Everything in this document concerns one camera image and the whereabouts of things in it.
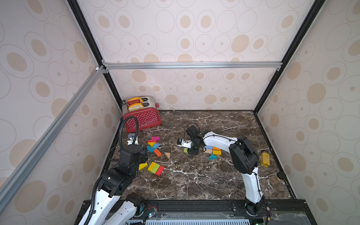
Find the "orange-red rectangular block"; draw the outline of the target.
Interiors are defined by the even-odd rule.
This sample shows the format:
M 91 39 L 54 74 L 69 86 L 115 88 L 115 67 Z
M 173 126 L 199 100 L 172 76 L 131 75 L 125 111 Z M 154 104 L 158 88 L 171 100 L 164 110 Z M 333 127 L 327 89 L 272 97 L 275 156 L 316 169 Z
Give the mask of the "orange-red rectangular block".
M 156 154 L 157 157 L 162 156 L 162 153 L 158 149 L 155 149 L 153 152 Z

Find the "teal triangular block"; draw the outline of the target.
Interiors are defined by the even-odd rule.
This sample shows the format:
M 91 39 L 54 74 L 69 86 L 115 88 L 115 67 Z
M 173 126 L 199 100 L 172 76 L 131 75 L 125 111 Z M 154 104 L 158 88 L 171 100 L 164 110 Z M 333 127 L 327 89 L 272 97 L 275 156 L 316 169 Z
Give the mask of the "teal triangular block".
M 214 155 L 214 154 L 211 154 L 210 156 L 209 156 L 209 160 L 216 160 L 218 157 L 216 156 L 216 155 Z

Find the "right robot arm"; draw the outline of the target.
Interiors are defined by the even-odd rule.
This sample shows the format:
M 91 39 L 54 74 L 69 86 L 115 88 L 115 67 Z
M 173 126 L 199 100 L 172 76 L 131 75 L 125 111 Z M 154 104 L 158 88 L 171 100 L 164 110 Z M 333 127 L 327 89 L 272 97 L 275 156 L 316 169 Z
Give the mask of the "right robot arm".
M 210 131 L 201 132 L 196 126 L 185 128 L 189 140 L 177 140 L 178 146 L 187 148 L 188 154 L 197 155 L 205 146 L 212 146 L 230 153 L 232 164 L 242 174 L 246 190 L 245 209 L 250 216 L 256 216 L 266 207 L 261 191 L 258 166 L 260 157 L 251 142 L 244 136 L 227 137 Z

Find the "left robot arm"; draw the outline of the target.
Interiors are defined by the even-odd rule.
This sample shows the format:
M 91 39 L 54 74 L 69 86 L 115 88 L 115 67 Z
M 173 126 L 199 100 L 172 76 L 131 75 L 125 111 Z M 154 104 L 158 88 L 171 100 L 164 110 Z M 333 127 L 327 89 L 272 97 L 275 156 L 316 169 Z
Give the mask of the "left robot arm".
M 125 225 L 132 217 L 142 214 L 145 206 L 143 197 L 131 193 L 120 208 L 108 219 L 109 212 L 123 195 L 126 188 L 137 177 L 139 166 L 148 159 L 147 150 L 137 144 L 131 144 L 121 151 L 116 167 L 104 172 L 95 182 L 91 194 L 91 203 L 81 225 Z

